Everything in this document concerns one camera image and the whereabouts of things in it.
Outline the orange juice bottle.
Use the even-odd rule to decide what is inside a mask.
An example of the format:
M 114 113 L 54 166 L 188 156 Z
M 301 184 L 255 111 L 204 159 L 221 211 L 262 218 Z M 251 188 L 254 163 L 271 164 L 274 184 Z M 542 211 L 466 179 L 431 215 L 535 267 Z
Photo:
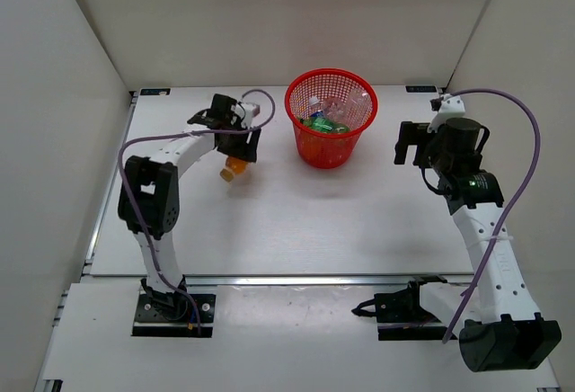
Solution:
M 220 172 L 220 177 L 230 183 L 235 177 L 242 175 L 249 163 L 236 157 L 229 156 Z

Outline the clear crushed plastic bottle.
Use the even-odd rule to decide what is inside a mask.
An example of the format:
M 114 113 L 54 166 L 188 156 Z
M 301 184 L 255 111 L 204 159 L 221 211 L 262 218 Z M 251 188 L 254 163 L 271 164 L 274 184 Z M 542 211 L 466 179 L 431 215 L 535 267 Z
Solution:
M 369 114 L 371 110 L 369 93 L 361 88 L 351 90 L 344 103 L 347 116 L 350 119 L 362 118 L 365 114 Z

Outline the green soda bottle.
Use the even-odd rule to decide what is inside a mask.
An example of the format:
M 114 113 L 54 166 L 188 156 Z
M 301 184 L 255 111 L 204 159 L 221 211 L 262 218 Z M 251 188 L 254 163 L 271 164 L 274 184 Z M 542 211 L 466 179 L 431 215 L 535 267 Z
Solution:
M 339 135 L 350 132 L 347 125 L 334 122 L 324 116 L 310 116 L 308 118 L 301 119 L 300 122 L 304 127 L 323 134 Z

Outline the blue label water bottle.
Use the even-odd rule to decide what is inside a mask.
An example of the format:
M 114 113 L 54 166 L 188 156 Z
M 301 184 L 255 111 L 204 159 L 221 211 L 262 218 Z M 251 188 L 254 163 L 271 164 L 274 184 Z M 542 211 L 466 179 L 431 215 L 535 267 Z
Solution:
M 309 117 L 317 118 L 323 116 L 323 101 L 316 96 L 312 96 L 308 100 Z

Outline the red label cola bottle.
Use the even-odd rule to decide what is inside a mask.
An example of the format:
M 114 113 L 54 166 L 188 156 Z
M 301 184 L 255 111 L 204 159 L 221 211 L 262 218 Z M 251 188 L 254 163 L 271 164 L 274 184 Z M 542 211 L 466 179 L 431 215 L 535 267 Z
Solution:
M 322 101 L 322 112 L 330 120 L 342 120 L 347 114 L 347 105 L 338 97 L 327 97 Z

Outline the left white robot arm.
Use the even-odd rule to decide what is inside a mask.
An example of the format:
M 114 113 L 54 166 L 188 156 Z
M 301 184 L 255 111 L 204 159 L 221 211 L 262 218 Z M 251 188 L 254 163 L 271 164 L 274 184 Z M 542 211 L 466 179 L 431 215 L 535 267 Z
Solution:
M 169 322 L 200 325 L 197 300 L 187 291 L 177 263 L 173 229 L 180 216 L 180 178 L 203 156 L 226 156 L 220 173 L 230 183 L 256 162 L 261 127 L 256 103 L 214 94 L 209 108 L 189 120 L 189 129 L 162 135 L 164 146 L 152 156 L 119 156 L 118 216 L 140 247 L 146 277 L 141 281 L 150 304 Z

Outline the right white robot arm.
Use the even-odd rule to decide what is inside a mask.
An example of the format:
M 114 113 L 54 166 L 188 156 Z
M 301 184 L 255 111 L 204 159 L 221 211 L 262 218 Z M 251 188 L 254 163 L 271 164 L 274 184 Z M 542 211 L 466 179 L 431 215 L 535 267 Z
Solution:
M 437 275 L 415 277 L 407 287 L 377 293 L 352 314 L 373 317 L 379 340 L 437 339 L 458 342 L 472 372 L 534 370 L 562 338 L 559 324 L 544 319 L 513 253 L 502 213 L 505 202 L 494 174 L 482 169 L 489 130 L 475 120 L 450 118 L 438 128 L 402 122 L 394 161 L 409 147 L 421 171 L 433 170 L 473 266 L 473 281 L 458 287 Z

